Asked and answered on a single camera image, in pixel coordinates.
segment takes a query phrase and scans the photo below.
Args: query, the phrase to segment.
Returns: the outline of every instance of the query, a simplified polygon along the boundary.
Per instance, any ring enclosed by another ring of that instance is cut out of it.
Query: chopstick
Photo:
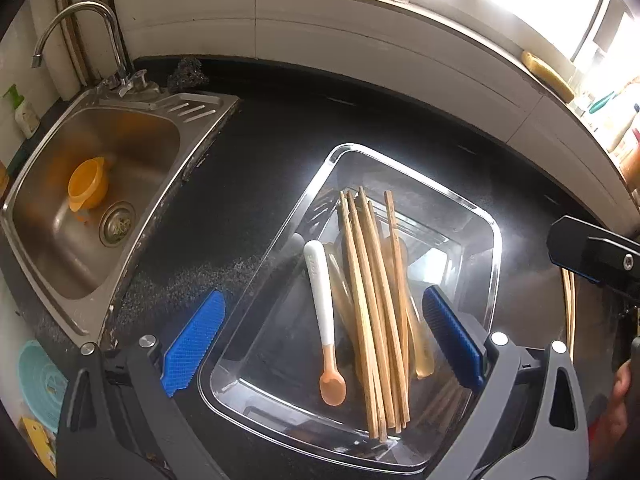
[[[440,430],[441,434],[445,434],[449,429],[449,425],[451,424],[451,421],[453,420],[453,417],[456,415],[456,412],[460,406],[460,400],[462,400],[462,397],[464,395],[465,391],[459,387],[451,396],[447,410],[444,412],[444,415],[442,416],[442,419],[440,420],[440,423],[438,425],[438,429]]]
[[[340,211],[342,213],[342,224],[344,226],[344,241],[349,261],[349,274],[351,277],[351,292],[353,294],[353,304],[356,309],[356,328],[358,332],[358,342],[360,346],[360,359],[362,363],[362,379],[367,410],[367,428],[370,438],[377,438],[378,433],[378,409],[376,403],[376,391],[374,385],[373,368],[376,367],[375,352],[371,336],[371,325],[369,313],[360,274],[360,264],[358,254],[351,231],[349,219],[349,209],[344,193],[340,192]]]
[[[364,190],[360,188],[358,190],[360,194],[360,200],[364,196]],[[355,200],[351,192],[347,193],[349,200],[349,210],[353,221],[351,226],[353,228],[353,237],[356,243],[356,250],[358,252],[358,260],[360,262],[360,272],[364,281],[364,291],[367,298],[367,307],[369,308],[369,317],[371,320],[371,327],[373,332],[373,342],[376,349],[376,362],[378,364],[380,387],[382,391],[383,409],[386,416],[385,429],[387,424],[389,427],[394,428],[396,426],[396,415],[394,413],[394,404],[391,397],[391,380],[389,373],[389,357],[385,345],[385,337],[383,335],[383,325],[380,319],[380,310],[378,307],[378,298],[376,297],[376,290],[373,283],[373,276],[371,273],[371,266],[369,263],[369,252],[367,251],[365,236],[363,229],[360,225],[360,219],[356,212]],[[367,203],[364,203],[362,209],[363,214],[367,212]]]
[[[389,221],[389,233],[391,236],[391,247],[394,258],[394,275],[396,277],[396,292],[398,298],[398,317],[400,346],[402,351],[402,365],[404,370],[404,380],[407,390],[409,389],[409,334],[407,311],[408,305],[406,298],[406,279],[404,269],[402,267],[402,253],[400,249],[400,240],[398,239],[398,220],[396,219],[396,208],[394,206],[394,198],[390,191],[385,191],[386,214]]]
[[[449,399],[453,395],[458,382],[455,377],[449,377],[445,383],[440,386],[436,396],[431,400],[424,411],[418,418],[418,423],[427,420],[430,424],[434,424],[438,413],[440,413],[449,403]]]
[[[359,192],[362,194],[362,200],[366,200],[364,190],[361,188]],[[380,234],[374,220],[373,204],[370,201],[366,207],[363,207],[363,213],[366,218],[367,232],[369,234],[372,249],[371,255],[374,261],[372,270],[377,276],[377,281],[380,284],[380,295],[382,297],[382,307],[385,314],[384,325],[386,329],[386,339],[387,343],[390,344],[388,352],[390,354],[390,374],[392,377],[391,392],[394,401],[394,413],[396,414],[396,431],[400,433],[401,426],[405,427],[410,420],[408,387],[404,374],[402,349],[398,336],[398,326],[396,324],[396,315],[394,313],[391,289],[386,276],[385,263],[382,257],[382,248],[380,247]]]
[[[370,228],[369,228],[369,223],[367,222],[367,213],[366,213],[366,208],[367,208],[367,195],[364,193],[364,190],[362,189],[362,186],[360,186],[359,190],[362,190],[362,194],[360,193],[360,191],[358,191],[358,198],[360,199],[361,203],[359,206],[358,204],[356,204],[356,208],[358,208],[358,218],[360,219],[360,225],[362,227],[362,234],[364,235],[364,245],[365,248],[367,250],[367,259],[369,260],[369,269],[371,270],[371,279],[373,281],[373,290],[375,292],[376,295],[376,306],[378,307],[378,319],[380,320],[380,328],[382,329],[382,341],[385,345],[385,350],[386,350],[386,362],[388,364],[389,360],[388,360],[388,343],[386,341],[386,323],[385,323],[385,309],[383,306],[383,298],[382,298],[382,285],[380,285],[380,279],[378,278],[378,274],[375,271],[376,269],[376,261],[375,261],[375,257],[374,257],[374,250],[373,250],[373,240],[372,240],[372,233],[370,232]]]
[[[380,440],[386,440],[386,417],[391,416],[395,425],[393,403],[391,400],[391,384],[389,383],[388,357],[386,356],[386,348],[382,341],[382,330],[380,329],[380,319],[378,318],[378,306],[373,289],[369,258],[364,245],[364,236],[362,234],[358,212],[356,211],[356,203],[351,191],[347,193],[347,200],[349,202],[351,231],[355,242],[358,263],[360,264],[360,276],[364,284],[366,308],[370,320],[369,328],[366,328],[364,333],[367,339],[369,337],[372,339],[374,349],[372,373],[376,393],[376,407],[378,410],[378,431],[380,432]]]
[[[566,346],[569,350],[569,356],[574,360],[575,275],[570,270],[560,270],[562,272],[562,287],[564,288],[564,307],[566,313]]]

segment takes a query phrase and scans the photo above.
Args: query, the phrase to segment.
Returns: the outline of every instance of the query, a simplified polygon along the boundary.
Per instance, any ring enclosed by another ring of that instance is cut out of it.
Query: white tile wall
[[[593,136],[568,112],[566,106],[557,99],[545,96],[529,117],[553,132],[589,168],[620,207],[637,210],[625,186],[621,185],[618,170]]]
[[[115,0],[132,59],[255,56],[255,0]]]
[[[334,28],[257,20],[260,59],[327,70],[429,103],[507,141],[526,111],[465,74],[412,50]]]
[[[625,208],[617,204],[591,169],[558,138],[554,128],[549,129],[548,124],[528,117],[508,145],[565,186],[610,230],[623,236],[637,230],[640,224],[638,210],[634,206]]]
[[[255,0],[255,15],[258,20],[320,25],[400,46],[465,74],[526,112],[540,99],[529,78],[503,60],[432,23],[367,0]]]
[[[82,0],[71,0],[71,3]],[[116,72],[116,62],[104,20],[91,10],[76,13],[78,29],[90,69],[98,80]]]
[[[36,40],[31,9],[26,1],[0,40],[0,96],[15,83],[42,116],[60,96],[44,63],[40,68],[31,68]],[[0,99],[0,160],[5,166],[23,140],[9,99]]]
[[[56,0],[29,0],[29,5],[36,35],[40,36],[58,13]],[[80,91],[80,81],[66,49],[61,27],[54,28],[49,34],[44,45],[44,59],[60,97],[70,101]]]

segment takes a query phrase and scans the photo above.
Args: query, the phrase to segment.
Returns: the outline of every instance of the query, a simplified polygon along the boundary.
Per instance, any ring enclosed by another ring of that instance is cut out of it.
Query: faucet
[[[85,0],[84,2],[71,4],[67,8],[61,10],[56,17],[51,20],[47,29],[42,33],[40,38],[38,38],[38,43],[36,43],[36,47],[33,51],[33,57],[31,58],[31,67],[37,68],[42,64],[42,50],[44,49],[44,44],[51,34],[51,31],[58,23],[64,20],[67,16],[78,12],[78,10],[92,10],[93,12],[100,14],[104,19],[104,25],[107,27],[109,39],[111,40],[111,48],[113,49],[113,55],[118,67],[116,71],[117,75],[105,79],[100,83],[99,87],[107,86],[110,90],[114,89],[121,98],[131,90],[134,92],[140,92],[148,89],[151,90],[152,93],[156,93],[158,85],[146,81],[146,70],[140,70],[133,74],[130,73],[129,67],[133,67],[133,64],[124,54],[122,40],[120,39],[118,19],[116,18],[115,13],[111,10],[111,7],[106,6],[101,2],[94,2],[93,0]]]

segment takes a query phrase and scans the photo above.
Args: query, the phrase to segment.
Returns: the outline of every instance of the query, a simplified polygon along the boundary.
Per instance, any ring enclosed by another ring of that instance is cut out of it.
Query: orange spoon tip
[[[340,406],[347,396],[344,378],[338,372],[330,372],[320,376],[320,395],[329,406]]]

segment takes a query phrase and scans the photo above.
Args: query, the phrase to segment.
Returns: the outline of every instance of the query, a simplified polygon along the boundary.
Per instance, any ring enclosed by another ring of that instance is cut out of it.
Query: yellow sponge
[[[551,68],[548,64],[542,61],[538,56],[534,56],[532,53],[525,50],[520,56],[520,59],[524,63],[529,71],[541,81],[545,82],[549,88],[551,88],[559,98],[565,103],[570,103],[574,100],[575,94],[571,90],[570,86],[560,77],[558,72]]]

